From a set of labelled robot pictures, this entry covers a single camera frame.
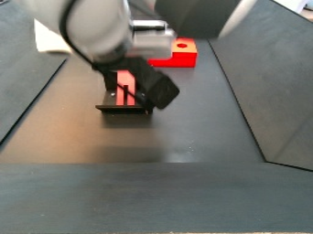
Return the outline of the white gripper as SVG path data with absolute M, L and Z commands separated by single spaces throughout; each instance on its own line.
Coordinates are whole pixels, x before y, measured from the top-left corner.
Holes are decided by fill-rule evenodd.
M 134 20 L 132 30 L 132 46 L 128 56 L 144 59 L 169 59 L 173 55 L 177 33 L 167 23 L 163 20 Z

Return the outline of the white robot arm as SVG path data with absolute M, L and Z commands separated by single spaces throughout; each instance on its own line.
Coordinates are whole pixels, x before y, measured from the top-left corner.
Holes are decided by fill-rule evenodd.
M 175 37 L 218 38 L 258 0 L 12 0 L 94 61 L 169 58 Z

